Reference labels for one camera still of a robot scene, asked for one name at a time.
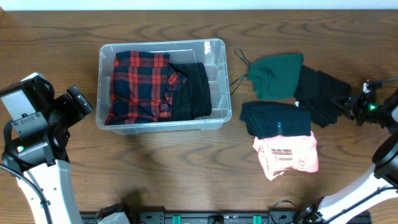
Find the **black garment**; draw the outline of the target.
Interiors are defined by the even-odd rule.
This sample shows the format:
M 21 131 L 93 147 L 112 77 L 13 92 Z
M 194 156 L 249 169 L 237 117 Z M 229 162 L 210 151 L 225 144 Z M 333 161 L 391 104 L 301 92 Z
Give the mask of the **black garment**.
M 343 114 L 330 100 L 348 96 L 350 91 L 350 84 L 304 65 L 294 97 L 301 109 L 310 112 L 311 121 L 324 128 L 335 124 Z

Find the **black mounting rail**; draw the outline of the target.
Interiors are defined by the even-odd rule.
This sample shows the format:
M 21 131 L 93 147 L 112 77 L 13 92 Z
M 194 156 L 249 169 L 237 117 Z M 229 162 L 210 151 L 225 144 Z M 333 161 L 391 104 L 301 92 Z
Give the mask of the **black mounting rail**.
M 293 211 L 268 213 L 164 213 L 139 212 L 127 216 L 130 223 L 144 224 L 289 224 L 294 220 Z

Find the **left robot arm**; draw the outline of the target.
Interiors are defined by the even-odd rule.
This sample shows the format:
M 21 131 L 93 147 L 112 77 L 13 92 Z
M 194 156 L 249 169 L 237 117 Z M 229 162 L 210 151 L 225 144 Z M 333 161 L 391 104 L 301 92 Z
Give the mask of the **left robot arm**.
M 36 223 L 132 223 L 122 204 L 95 214 L 78 209 L 66 146 L 69 128 L 93 107 L 76 86 L 56 97 L 35 72 L 1 90 L 1 101 L 12 118 L 4 127 L 1 168 L 16 177 Z

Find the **black pants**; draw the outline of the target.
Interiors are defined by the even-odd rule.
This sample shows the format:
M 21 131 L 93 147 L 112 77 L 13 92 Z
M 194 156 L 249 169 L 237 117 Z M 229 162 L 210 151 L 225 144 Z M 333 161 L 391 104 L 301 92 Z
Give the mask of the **black pants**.
M 203 63 L 171 63 L 179 74 L 187 77 L 183 86 L 173 95 L 172 114 L 160 122 L 193 120 L 209 116 L 212 111 L 210 86 Z

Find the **dark green folded garment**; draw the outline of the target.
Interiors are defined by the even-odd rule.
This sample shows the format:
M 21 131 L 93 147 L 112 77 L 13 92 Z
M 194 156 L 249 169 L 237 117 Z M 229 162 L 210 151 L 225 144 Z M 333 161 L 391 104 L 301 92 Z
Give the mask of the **dark green folded garment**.
M 235 90 L 247 79 L 252 82 L 259 100 L 284 100 L 294 96 L 299 85 L 303 54 L 270 55 L 251 63 L 240 48 L 236 47 L 234 53 L 248 67 L 247 74 L 230 84 L 236 85 Z

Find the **dark navy folded garment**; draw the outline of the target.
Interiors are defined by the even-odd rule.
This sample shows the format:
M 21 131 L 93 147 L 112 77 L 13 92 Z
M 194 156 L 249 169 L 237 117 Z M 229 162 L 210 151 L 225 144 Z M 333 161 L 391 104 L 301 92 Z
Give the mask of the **dark navy folded garment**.
M 310 136 L 310 113 L 294 105 L 252 101 L 242 104 L 240 120 L 248 134 L 259 139 L 276 136 Z

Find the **red plaid flannel shirt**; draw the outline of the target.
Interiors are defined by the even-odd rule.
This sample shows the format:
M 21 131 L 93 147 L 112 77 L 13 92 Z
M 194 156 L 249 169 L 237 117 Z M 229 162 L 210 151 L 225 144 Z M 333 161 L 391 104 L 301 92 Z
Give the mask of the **red plaid flannel shirt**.
M 154 123 L 172 115 L 174 93 L 187 77 L 168 53 L 118 52 L 111 75 L 111 107 L 105 125 Z

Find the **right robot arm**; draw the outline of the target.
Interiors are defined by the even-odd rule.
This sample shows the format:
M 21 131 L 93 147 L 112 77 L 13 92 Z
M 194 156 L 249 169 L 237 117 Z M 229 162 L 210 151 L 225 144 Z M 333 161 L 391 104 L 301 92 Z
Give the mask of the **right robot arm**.
M 360 178 L 310 204 L 293 222 L 347 224 L 367 209 L 396 197 L 397 132 L 394 132 L 374 153 L 371 167 Z

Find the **pink printed t-shirt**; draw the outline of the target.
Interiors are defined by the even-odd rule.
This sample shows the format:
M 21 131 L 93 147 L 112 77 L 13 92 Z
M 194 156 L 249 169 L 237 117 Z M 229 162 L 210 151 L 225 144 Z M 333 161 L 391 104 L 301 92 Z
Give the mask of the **pink printed t-shirt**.
M 313 133 L 309 136 L 254 138 L 252 146 L 269 180 L 289 169 L 309 173 L 318 171 L 317 140 Z

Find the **clear plastic storage bin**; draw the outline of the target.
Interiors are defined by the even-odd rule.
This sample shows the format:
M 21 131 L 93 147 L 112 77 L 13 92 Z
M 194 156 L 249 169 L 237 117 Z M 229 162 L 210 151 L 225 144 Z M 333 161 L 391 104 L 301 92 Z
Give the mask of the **clear plastic storage bin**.
M 128 50 L 168 53 L 172 63 L 203 63 L 210 86 L 211 114 L 191 121 L 105 125 L 104 122 L 111 107 L 110 86 L 114 57 L 118 52 Z M 231 117 L 226 46 L 221 39 L 106 44 L 100 48 L 96 104 L 96 125 L 100 129 L 112 131 L 119 135 L 190 129 L 219 129 Z

